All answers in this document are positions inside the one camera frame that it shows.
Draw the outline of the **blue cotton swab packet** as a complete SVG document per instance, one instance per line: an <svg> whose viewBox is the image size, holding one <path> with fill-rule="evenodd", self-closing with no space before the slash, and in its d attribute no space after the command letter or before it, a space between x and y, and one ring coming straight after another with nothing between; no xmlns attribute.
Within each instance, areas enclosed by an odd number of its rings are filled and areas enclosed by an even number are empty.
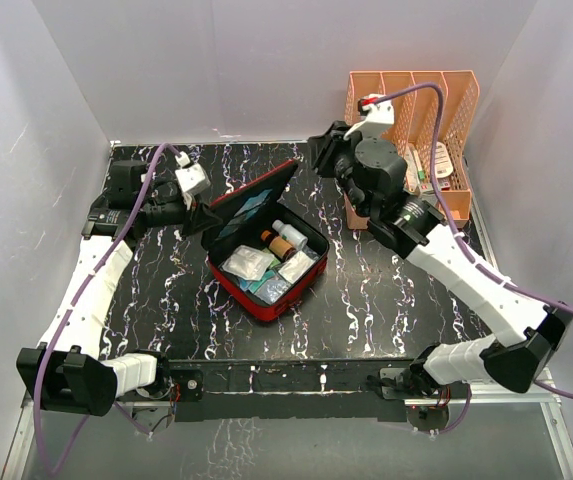
<svg viewBox="0 0 573 480"><path fill-rule="evenodd" d="M219 232L218 239L232 235L243 227L264 206L271 193L270 189L265 189L259 194L249 197Z"/></svg>

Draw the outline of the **white gauze pad packet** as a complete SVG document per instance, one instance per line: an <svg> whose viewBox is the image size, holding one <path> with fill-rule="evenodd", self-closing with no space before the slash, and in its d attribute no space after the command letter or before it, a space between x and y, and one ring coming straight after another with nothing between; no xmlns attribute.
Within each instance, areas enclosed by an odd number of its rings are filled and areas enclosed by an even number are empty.
<svg viewBox="0 0 573 480"><path fill-rule="evenodd" d="M247 245L238 246L223 262L221 269L247 281L260 280L276 257L270 253Z"/></svg>

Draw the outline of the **red black medicine case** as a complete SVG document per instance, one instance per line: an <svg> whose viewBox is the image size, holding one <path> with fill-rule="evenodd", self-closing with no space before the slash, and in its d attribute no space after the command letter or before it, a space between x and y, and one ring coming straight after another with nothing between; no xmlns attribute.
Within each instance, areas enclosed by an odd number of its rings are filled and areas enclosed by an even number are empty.
<svg viewBox="0 0 573 480"><path fill-rule="evenodd" d="M281 201L297 169L288 160L214 200L219 223L201 236L215 279L263 322L295 306L327 266L329 240Z"/></svg>

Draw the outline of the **brown bottle orange cap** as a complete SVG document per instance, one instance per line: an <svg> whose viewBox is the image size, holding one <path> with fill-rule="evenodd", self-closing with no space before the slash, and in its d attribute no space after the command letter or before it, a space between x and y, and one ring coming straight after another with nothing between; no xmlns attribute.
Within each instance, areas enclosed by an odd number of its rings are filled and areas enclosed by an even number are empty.
<svg viewBox="0 0 573 480"><path fill-rule="evenodd" d="M287 261L297 250L273 231L264 230L260 236L266 247L281 261Z"/></svg>

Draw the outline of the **white plastic bottle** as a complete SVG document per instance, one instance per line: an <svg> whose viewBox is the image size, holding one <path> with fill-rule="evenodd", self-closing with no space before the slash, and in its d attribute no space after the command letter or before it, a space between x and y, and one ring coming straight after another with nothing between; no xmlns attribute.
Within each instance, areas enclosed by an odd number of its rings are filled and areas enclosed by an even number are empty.
<svg viewBox="0 0 573 480"><path fill-rule="evenodd" d="M296 250L302 250L307 245L308 238L291 224L285 224L280 220L275 220L272 223L272 228Z"/></svg>

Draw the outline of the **clear bag blue mask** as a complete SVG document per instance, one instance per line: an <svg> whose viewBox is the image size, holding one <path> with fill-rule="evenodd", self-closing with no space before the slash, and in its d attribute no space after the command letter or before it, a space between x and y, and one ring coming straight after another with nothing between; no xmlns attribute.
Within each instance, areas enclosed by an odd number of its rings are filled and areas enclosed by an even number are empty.
<svg viewBox="0 0 573 480"><path fill-rule="evenodd" d="M262 302L275 304L291 287L291 284L281 277L266 280L254 293Z"/></svg>

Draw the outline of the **clear bag white gauze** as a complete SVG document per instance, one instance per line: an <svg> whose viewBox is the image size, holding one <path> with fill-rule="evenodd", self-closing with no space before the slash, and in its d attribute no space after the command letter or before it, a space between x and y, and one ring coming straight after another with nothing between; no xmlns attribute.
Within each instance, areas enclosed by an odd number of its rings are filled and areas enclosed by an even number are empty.
<svg viewBox="0 0 573 480"><path fill-rule="evenodd" d="M295 284L315 264L315 260L303 251L298 251L279 268L279 275L290 284Z"/></svg>

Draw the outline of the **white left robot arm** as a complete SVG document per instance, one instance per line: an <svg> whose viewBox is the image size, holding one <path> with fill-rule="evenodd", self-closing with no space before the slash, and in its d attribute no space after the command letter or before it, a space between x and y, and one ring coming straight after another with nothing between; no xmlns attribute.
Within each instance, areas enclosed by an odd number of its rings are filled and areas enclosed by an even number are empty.
<svg viewBox="0 0 573 480"><path fill-rule="evenodd" d="M210 185L203 167L164 144L151 161L118 160L90 206L75 269L52 323L16 367L37 410L103 416L123 395L140 389L166 396L173 376L160 353L135 350L100 357L113 296L135 249L151 229L180 228L185 236L219 224L201 201Z"/></svg>

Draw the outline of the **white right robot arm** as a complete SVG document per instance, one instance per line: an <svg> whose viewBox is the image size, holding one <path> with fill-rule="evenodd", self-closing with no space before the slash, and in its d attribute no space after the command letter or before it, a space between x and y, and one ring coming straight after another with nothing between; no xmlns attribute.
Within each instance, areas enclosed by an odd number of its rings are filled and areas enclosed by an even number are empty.
<svg viewBox="0 0 573 480"><path fill-rule="evenodd" d="M335 121L324 134L308 138L313 170L337 181L380 244L438 280L490 330L473 341L433 344L379 384L426 397L470 381L527 392L557 351L572 315L509 290L507 277L476 253L462 250L461 236L441 212L404 186L407 163L381 137L394 123L391 102L372 95L361 108L361 122Z"/></svg>

